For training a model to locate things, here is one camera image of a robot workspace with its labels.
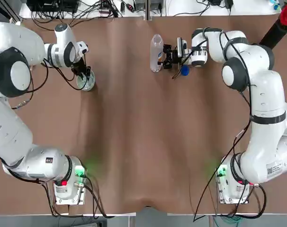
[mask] green led light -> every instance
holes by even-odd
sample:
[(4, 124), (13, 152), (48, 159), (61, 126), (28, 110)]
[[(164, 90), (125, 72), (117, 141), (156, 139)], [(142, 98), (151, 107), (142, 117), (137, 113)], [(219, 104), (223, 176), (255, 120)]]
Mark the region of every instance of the green led light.
[(85, 176), (85, 168), (83, 166), (76, 166), (75, 167), (75, 176)]

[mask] blue bottle cap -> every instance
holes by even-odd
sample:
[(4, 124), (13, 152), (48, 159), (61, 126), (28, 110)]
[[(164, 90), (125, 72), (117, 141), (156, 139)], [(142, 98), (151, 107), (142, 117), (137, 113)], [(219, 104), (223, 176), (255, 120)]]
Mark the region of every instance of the blue bottle cap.
[(182, 76), (187, 76), (189, 74), (189, 72), (190, 72), (190, 69), (189, 69), (188, 65), (183, 65), (181, 67), (180, 73), (182, 74)]

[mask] black pole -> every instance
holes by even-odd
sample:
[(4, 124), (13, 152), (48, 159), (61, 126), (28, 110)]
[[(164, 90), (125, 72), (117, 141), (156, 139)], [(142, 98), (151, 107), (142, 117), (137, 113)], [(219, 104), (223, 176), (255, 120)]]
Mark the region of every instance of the black pole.
[(273, 49), (279, 41), (287, 34), (287, 30), (283, 28), (283, 26), (280, 23), (280, 20), (277, 19), (273, 26), (270, 28), (270, 30), (266, 33), (266, 35), (263, 37), (260, 45), (264, 45), (269, 47), (270, 49)]

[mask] white sticker label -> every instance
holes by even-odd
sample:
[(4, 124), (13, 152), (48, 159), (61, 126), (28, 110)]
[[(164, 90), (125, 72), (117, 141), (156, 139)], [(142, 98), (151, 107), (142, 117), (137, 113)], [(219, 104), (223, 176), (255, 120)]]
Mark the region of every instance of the white sticker label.
[(67, 192), (67, 188), (66, 187), (56, 187), (56, 192), (57, 193), (65, 193)]
[(266, 165), (267, 168), (267, 178), (271, 178), (277, 174), (280, 174), (282, 172), (282, 161), (272, 162), (270, 164)]

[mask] barcode label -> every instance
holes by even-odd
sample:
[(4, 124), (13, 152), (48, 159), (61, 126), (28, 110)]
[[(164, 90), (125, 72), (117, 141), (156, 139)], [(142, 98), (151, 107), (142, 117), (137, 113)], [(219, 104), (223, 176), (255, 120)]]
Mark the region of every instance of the barcode label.
[(272, 173), (273, 173), (273, 169), (272, 168), (268, 169), (268, 175)]
[(267, 178), (272, 178), (282, 172), (282, 161), (272, 162), (266, 165), (267, 168)]

